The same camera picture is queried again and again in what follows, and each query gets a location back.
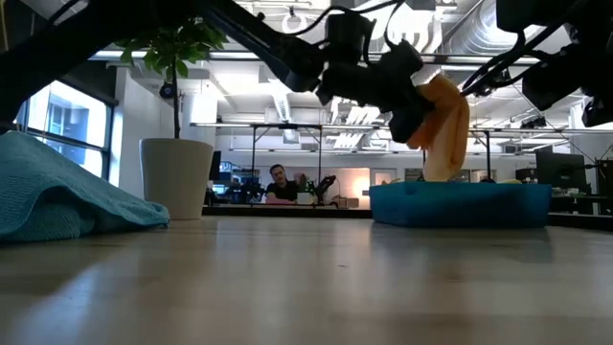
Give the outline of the small white potted plant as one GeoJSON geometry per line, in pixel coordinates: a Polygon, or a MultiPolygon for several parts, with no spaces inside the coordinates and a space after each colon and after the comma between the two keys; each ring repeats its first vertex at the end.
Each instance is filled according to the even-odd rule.
{"type": "Polygon", "coordinates": [[[302,205],[312,205],[316,200],[314,183],[308,178],[303,178],[299,183],[297,202],[302,205]]]}

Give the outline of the window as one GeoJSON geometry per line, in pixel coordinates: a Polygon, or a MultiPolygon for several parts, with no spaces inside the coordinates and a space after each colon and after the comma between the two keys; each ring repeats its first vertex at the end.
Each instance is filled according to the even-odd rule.
{"type": "Polygon", "coordinates": [[[114,108],[55,80],[21,104],[13,123],[97,177],[109,174],[114,108]]]}

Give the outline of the white plant pot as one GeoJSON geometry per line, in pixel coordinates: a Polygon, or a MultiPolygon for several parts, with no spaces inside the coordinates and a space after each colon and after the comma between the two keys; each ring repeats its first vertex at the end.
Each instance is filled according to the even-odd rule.
{"type": "Polygon", "coordinates": [[[165,206],[171,219],[194,220],[202,214],[214,148],[186,139],[140,141],[144,199],[165,206]]]}

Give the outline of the green potted plant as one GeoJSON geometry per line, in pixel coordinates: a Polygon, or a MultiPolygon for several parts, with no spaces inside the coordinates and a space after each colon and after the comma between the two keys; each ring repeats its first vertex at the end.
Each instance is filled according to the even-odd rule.
{"type": "Polygon", "coordinates": [[[179,24],[144,31],[133,37],[122,38],[115,45],[123,50],[120,61],[134,63],[133,53],[145,51],[143,62],[149,71],[164,77],[174,85],[173,137],[180,138],[180,93],[178,79],[189,75],[186,62],[207,60],[212,50],[222,49],[228,42],[226,35],[200,17],[190,17],[179,24]]]}

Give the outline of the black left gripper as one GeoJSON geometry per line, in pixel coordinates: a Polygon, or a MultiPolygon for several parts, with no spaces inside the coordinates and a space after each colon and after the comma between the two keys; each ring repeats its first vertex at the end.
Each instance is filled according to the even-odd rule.
{"type": "Polygon", "coordinates": [[[332,64],[324,71],[315,94],[322,104],[340,97],[376,106],[382,112],[392,111],[392,139],[406,143],[434,109],[411,80],[422,67],[420,53],[407,41],[401,41],[367,67],[332,64]]]}

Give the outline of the blue plastic bin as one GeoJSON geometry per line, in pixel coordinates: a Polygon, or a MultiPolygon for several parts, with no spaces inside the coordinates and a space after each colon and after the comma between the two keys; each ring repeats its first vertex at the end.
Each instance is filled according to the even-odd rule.
{"type": "Polygon", "coordinates": [[[373,220],[408,228],[542,228],[552,187],[543,184],[399,182],[369,190],[373,220]]]}

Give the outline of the teal microfiber towel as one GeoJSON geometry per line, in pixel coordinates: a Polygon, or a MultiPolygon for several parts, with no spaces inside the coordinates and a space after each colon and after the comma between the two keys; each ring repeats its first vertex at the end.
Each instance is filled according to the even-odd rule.
{"type": "Polygon", "coordinates": [[[28,134],[0,135],[0,244],[166,226],[168,209],[95,176],[28,134]]]}

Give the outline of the orange microfiber towel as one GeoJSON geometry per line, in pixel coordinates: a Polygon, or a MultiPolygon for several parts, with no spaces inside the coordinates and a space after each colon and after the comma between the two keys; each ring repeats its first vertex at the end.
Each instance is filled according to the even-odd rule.
{"type": "Polygon", "coordinates": [[[445,182],[465,162],[470,108],[458,87],[442,74],[419,85],[418,91],[435,108],[424,116],[406,144],[426,152],[422,171],[425,181],[445,182]]]}

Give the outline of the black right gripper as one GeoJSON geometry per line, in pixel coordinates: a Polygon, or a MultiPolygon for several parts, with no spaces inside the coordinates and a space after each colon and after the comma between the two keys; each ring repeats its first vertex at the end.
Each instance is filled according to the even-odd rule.
{"type": "Polygon", "coordinates": [[[530,51],[539,62],[522,76],[522,93],[546,110],[578,89],[591,100],[581,120],[586,127],[613,123],[613,50],[569,44],[558,53],[530,51]]]}

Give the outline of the black metal frame stand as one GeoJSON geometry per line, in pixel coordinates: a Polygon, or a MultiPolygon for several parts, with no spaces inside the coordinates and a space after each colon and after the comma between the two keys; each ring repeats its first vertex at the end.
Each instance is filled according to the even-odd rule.
{"type": "Polygon", "coordinates": [[[542,151],[579,155],[594,169],[599,161],[613,159],[613,128],[473,128],[465,167],[489,170],[497,180],[510,179],[517,170],[534,169],[542,151]]]}
{"type": "Polygon", "coordinates": [[[260,138],[268,132],[268,130],[270,128],[276,128],[279,130],[286,130],[286,129],[293,129],[293,130],[298,130],[298,129],[305,129],[310,135],[311,137],[317,142],[318,144],[318,183],[321,182],[322,180],[322,140],[323,140],[323,126],[322,125],[315,125],[315,124],[295,124],[295,123],[277,123],[277,124],[252,124],[250,125],[250,127],[252,128],[252,147],[251,147],[251,176],[250,178],[247,180],[249,183],[246,184],[246,186],[248,187],[248,189],[252,189],[255,186],[255,157],[256,157],[256,148],[257,148],[257,142],[260,140],[260,138]],[[259,128],[264,128],[265,131],[258,136],[257,132],[259,128]],[[314,134],[312,134],[310,131],[312,129],[316,129],[319,131],[319,136],[315,136],[314,134]]]}

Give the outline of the ceiling light strip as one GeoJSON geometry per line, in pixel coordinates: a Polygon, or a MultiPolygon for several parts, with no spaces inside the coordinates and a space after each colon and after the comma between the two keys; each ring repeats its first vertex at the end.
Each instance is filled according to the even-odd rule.
{"type": "MultiPolygon", "coordinates": [[[[90,57],[90,60],[118,61],[122,55],[120,50],[98,51],[90,57]]],[[[421,56],[427,64],[461,64],[461,65],[481,65],[491,59],[491,56],[471,56],[471,55],[433,55],[426,54],[421,56]]],[[[247,51],[213,51],[210,53],[210,60],[221,61],[258,61],[260,58],[254,53],[247,51]]],[[[517,66],[530,66],[539,62],[535,57],[521,57],[513,63],[517,66]]]]}

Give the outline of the person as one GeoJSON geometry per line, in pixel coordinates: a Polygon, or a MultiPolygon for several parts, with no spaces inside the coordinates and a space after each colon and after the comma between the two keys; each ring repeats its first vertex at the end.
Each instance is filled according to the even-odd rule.
{"type": "Polygon", "coordinates": [[[269,173],[273,179],[265,190],[267,204],[297,204],[300,185],[294,180],[287,178],[282,165],[273,165],[269,173]]]}

